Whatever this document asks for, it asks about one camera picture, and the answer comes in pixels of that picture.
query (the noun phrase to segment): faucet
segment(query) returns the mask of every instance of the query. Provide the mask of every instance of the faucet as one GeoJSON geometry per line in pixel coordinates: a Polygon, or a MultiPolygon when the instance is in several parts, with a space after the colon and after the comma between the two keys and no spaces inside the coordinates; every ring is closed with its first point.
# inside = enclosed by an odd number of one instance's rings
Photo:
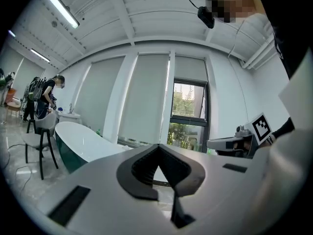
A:
{"type": "Polygon", "coordinates": [[[69,113],[72,114],[72,112],[74,111],[74,108],[72,109],[72,103],[69,104],[69,113]]]}

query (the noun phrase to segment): person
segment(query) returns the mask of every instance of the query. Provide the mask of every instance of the person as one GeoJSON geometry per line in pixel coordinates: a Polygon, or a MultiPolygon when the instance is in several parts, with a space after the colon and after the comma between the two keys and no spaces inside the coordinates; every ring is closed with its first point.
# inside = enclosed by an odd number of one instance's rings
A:
{"type": "Polygon", "coordinates": [[[38,85],[38,81],[39,77],[34,77],[33,81],[30,83],[29,85],[29,89],[28,89],[28,95],[27,95],[27,104],[26,104],[26,108],[25,108],[25,112],[24,112],[24,116],[23,116],[23,122],[27,122],[27,117],[28,115],[30,115],[30,119],[34,119],[34,112],[35,112],[35,104],[34,101],[32,99],[32,94],[34,92],[34,90],[36,89],[36,86],[38,85]]]}
{"type": "Polygon", "coordinates": [[[5,77],[5,85],[0,87],[0,106],[4,106],[6,95],[13,84],[15,78],[15,72],[11,72],[5,77]]]}
{"type": "Polygon", "coordinates": [[[50,96],[54,86],[56,86],[57,88],[64,88],[64,85],[65,78],[61,75],[56,75],[55,77],[50,78],[45,82],[42,90],[42,95],[37,104],[38,119],[43,119],[46,116],[49,104],[53,109],[56,109],[56,105],[52,102],[50,96]]]}
{"type": "MultiPolygon", "coordinates": [[[[290,79],[309,50],[312,36],[309,23],[299,22],[307,18],[309,0],[208,0],[212,15],[225,22],[240,21],[253,14],[267,16],[273,31],[275,47],[290,79]]],[[[291,132],[294,125],[287,122],[270,136],[270,145],[281,135],[291,132]]]]}

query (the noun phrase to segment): white bathtub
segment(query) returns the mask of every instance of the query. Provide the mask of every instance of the white bathtub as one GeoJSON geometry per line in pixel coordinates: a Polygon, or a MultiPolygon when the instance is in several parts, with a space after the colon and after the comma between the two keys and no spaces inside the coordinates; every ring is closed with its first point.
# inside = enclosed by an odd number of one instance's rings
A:
{"type": "MultiPolygon", "coordinates": [[[[61,158],[69,173],[93,160],[124,152],[129,147],[113,144],[84,125],[61,122],[55,127],[56,141],[61,158]]],[[[154,180],[167,182],[160,168],[154,180]]]]}

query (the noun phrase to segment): window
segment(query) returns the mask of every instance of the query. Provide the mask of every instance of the window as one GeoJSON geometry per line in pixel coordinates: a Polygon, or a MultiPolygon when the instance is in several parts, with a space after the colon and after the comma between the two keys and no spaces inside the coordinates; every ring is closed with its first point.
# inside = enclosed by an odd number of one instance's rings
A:
{"type": "Polygon", "coordinates": [[[207,83],[174,81],[167,144],[206,152],[208,137],[207,83]]]}

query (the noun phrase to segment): black shirt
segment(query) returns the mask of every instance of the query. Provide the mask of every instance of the black shirt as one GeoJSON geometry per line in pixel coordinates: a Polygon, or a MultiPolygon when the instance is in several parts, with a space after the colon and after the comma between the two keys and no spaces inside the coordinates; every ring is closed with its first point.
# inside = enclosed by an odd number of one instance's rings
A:
{"type": "MultiPolygon", "coordinates": [[[[47,80],[47,81],[45,82],[44,87],[43,87],[43,90],[42,90],[42,94],[44,94],[44,92],[46,91],[46,89],[47,89],[49,86],[52,87],[52,89],[51,89],[50,92],[48,93],[48,95],[49,95],[49,97],[50,97],[50,95],[51,95],[51,93],[52,93],[52,90],[53,90],[53,88],[54,88],[54,86],[55,86],[55,81],[53,80],[53,78],[51,78],[51,79],[49,79],[49,80],[47,80]]],[[[40,100],[43,101],[43,102],[45,102],[45,103],[47,103],[47,104],[49,103],[49,102],[47,101],[47,99],[45,98],[44,95],[42,95],[42,96],[40,97],[40,100]]]]}
{"type": "Polygon", "coordinates": [[[309,0],[261,0],[275,36],[275,47],[289,78],[311,44],[309,0]]]}

